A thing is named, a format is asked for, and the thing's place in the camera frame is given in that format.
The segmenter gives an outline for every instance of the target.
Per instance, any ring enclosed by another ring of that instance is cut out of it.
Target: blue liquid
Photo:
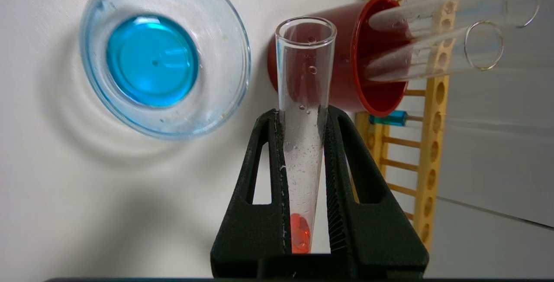
[[[188,33],[174,21],[138,16],[111,34],[106,52],[114,82],[129,98],[153,107],[182,100],[198,75],[198,55]]]

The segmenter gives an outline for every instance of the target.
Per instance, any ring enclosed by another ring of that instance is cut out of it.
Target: red droplet
[[[293,254],[307,254],[311,249],[310,226],[306,219],[299,214],[290,216],[290,238]]]

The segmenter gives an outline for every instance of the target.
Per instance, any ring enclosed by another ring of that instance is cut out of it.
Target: rack rung
[[[399,146],[411,146],[412,148],[418,148],[418,149],[421,146],[421,142],[417,142],[417,141],[392,138],[388,136],[383,136],[382,138],[383,138],[383,142],[398,144]]]
[[[393,185],[392,183],[388,183],[387,185],[392,191],[396,191],[396,192],[404,193],[404,194],[407,194],[407,195],[411,195],[412,197],[415,197],[415,195],[416,195],[415,190],[408,189],[408,188],[405,188],[405,187],[401,187],[399,185]]]
[[[402,168],[405,170],[411,170],[412,172],[418,171],[418,166],[414,164],[402,163],[402,162],[397,162],[395,160],[389,160],[389,159],[383,159],[383,158],[380,160],[380,163],[382,165],[388,165],[396,168]]]
[[[423,122],[423,117],[422,116],[411,116],[409,115],[406,120],[415,120],[417,122]]]
[[[420,97],[423,97],[423,96],[425,96],[425,91],[420,91],[420,90],[417,90],[417,89],[407,90],[407,91],[404,92],[404,96],[420,96]]]

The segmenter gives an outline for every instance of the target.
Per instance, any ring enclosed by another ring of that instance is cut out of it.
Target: test tube rack
[[[441,31],[449,31],[455,19],[454,13],[447,13],[439,8],[434,24]],[[427,66],[432,71],[440,71],[449,66],[451,48],[439,45],[429,57]],[[431,249],[433,234],[433,221],[435,218],[435,203],[437,198],[437,185],[439,170],[441,169],[441,149],[443,146],[444,117],[446,115],[448,98],[449,77],[435,77],[427,79],[427,86],[422,90],[406,90],[404,96],[424,97],[425,104],[422,117],[416,120],[422,122],[421,141],[404,140],[389,136],[392,126],[383,124],[370,124],[369,114],[356,114],[355,123],[370,154],[374,158],[380,172],[386,180],[387,166],[410,170],[417,173],[417,189],[413,190],[401,185],[388,183],[392,191],[414,197],[413,212],[404,213],[413,221],[414,229],[425,247]],[[419,149],[419,164],[407,164],[388,158],[388,145],[396,144]]]

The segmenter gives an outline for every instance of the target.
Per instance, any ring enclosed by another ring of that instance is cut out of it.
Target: red plastic cup
[[[373,83],[358,74],[363,73],[368,61],[409,43],[404,35],[398,38],[398,34],[378,32],[367,23],[373,14],[396,6],[398,3],[395,0],[370,0],[310,14],[328,19],[338,30],[329,96],[333,106],[351,112],[368,111],[374,116],[384,117],[400,104],[407,82]],[[275,38],[269,45],[267,70],[271,84],[277,90]]]

